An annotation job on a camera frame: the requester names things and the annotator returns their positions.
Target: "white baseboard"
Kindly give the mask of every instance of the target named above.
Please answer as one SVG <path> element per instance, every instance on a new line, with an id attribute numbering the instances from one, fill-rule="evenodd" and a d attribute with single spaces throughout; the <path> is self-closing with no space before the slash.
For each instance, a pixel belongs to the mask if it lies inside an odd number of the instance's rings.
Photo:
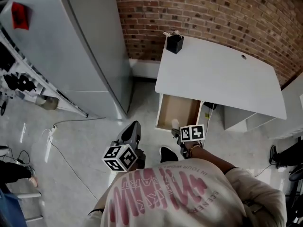
<path id="1" fill-rule="evenodd" d="M 134 77 L 156 79 L 158 76 L 160 61 L 129 59 L 129 63 Z"/>

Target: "white floor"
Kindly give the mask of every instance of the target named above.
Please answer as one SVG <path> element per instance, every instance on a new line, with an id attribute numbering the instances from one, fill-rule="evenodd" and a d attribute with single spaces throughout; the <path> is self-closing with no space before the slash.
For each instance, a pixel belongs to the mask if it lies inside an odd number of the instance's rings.
<path id="1" fill-rule="evenodd" d="M 136 83 L 129 119 L 126 122 L 104 119 L 64 122 L 58 125 L 58 130 L 53 135 L 53 143 L 97 198 L 114 177 L 101 160 L 103 151 L 133 120 L 138 120 L 142 126 L 140 148 L 146 154 L 147 167 L 159 163 L 159 148 L 162 145 L 168 145 L 176 153 L 179 152 L 179 146 L 170 133 L 154 129 L 159 104 L 159 95 L 155 93 L 154 87 L 154 83 Z M 205 126 L 205 113 L 208 112 L 209 109 L 203 106 L 199 123 L 204 123 Z M 30 164 L 36 170 L 39 182 L 37 190 L 33 189 L 27 180 L 9 184 L 13 192 L 40 191 L 42 194 L 39 199 L 21 203 L 27 218 L 39 214 L 44 217 L 44 220 L 29 223 L 29 227 L 80 226 L 96 203 L 95 198 L 55 147 L 51 147 L 49 156 L 46 156 L 48 132 L 40 137 L 42 131 L 51 128 L 55 122 L 70 119 L 83 117 L 64 111 L 45 111 L 17 99 L 9 102 L 4 116 L 0 118 L 0 144 L 8 144 L 13 149 L 14 157 L 23 149 L 28 151 Z M 257 175 L 269 165 L 269 149 L 273 143 L 277 145 L 278 151 L 282 151 L 294 142 L 293 139 L 273 142 L 258 129 L 245 134 L 224 131 L 223 111 L 219 106 L 214 110 L 209 122 L 205 149 Z M 278 171 L 275 166 L 271 166 L 258 179 L 287 192 L 288 176 L 289 169 Z"/>

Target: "gray refrigerator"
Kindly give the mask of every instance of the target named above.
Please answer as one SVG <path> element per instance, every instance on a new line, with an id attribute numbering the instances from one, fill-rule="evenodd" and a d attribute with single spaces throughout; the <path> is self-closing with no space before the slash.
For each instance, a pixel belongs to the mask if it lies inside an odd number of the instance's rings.
<path id="1" fill-rule="evenodd" d="M 26 6 L 29 30 L 13 28 L 13 2 Z M 0 23 L 39 73 L 83 111 L 126 117 L 132 73 L 116 0 L 9 0 Z"/>

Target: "small white box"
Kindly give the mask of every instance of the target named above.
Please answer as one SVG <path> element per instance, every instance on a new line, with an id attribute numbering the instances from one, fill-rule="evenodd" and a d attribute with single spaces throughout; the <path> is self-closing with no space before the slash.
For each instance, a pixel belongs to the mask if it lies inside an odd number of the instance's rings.
<path id="1" fill-rule="evenodd" d="M 138 159 L 130 145 L 107 147 L 102 160 L 115 172 L 127 172 Z"/>

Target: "red magnet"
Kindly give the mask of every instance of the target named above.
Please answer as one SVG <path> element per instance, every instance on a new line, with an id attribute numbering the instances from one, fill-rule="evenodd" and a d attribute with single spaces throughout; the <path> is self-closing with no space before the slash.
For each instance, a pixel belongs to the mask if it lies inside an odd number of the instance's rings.
<path id="1" fill-rule="evenodd" d="M 11 14 L 13 16 L 14 29 L 22 28 L 28 30 L 26 6 L 13 2 L 13 5 L 11 6 Z"/>

